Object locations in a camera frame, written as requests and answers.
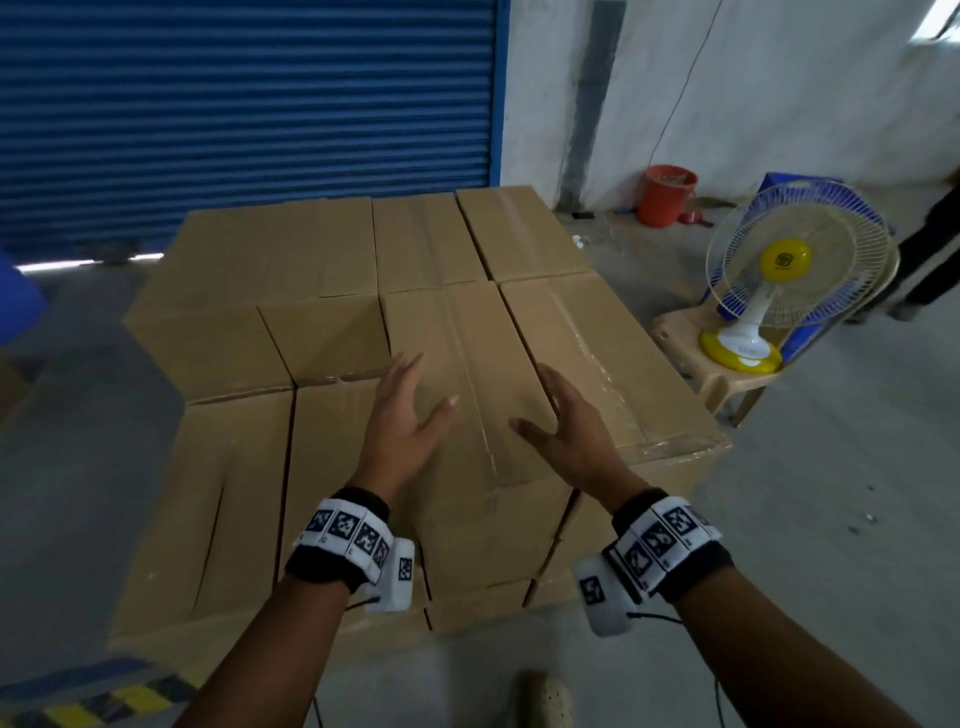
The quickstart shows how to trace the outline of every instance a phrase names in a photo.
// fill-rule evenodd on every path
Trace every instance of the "hand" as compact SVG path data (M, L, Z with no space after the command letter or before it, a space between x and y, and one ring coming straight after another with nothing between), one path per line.
M459 397L441 400L422 425L414 412L414 393L423 372L423 354L409 364L397 354L376 388L360 462L350 485L376 493L391 504L416 475L449 429Z
M510 420L510 427L540 453L557 475L614 513L649 486L623 462L597 408L557 370L538 364L538 371L557 407L557 434L548 434L526 420Z

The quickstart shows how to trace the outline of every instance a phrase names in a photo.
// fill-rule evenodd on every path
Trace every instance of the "fan stand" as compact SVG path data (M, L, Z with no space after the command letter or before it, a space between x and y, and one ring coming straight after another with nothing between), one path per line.
M760 325L777 293L777 286L765 280L736 323L700 334L700 347L717 364L748 374L769 375L780 370L780 350L760 336Z

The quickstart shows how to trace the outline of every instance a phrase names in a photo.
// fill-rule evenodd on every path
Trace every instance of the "black pants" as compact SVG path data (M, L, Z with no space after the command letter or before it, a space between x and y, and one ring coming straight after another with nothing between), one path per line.
M900 243L900 268L886 290L871 301L870 308L888 299L900 284L916 273L934 255L960 235L960 186L926 215L924 226ZM907 295L908 303L930 305L960 282L960 250L931 271Z

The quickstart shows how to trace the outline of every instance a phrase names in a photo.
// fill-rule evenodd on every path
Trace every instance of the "table fan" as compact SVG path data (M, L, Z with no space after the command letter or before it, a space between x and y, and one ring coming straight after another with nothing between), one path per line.
M734 210L710 241L710 291L737 319L702 331L701 349L728 369L777 371L780 349L760 327L823 323L856 306L890 250L883 220L845 184L803 180L768 187Z

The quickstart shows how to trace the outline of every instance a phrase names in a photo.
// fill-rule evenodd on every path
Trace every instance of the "red bucket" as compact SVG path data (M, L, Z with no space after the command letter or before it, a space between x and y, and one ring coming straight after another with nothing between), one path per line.
M643 188L636 206L636 219L650 228L666 228L677 222L687 199L697 186L697 176L672 164L655 164L643 173Z

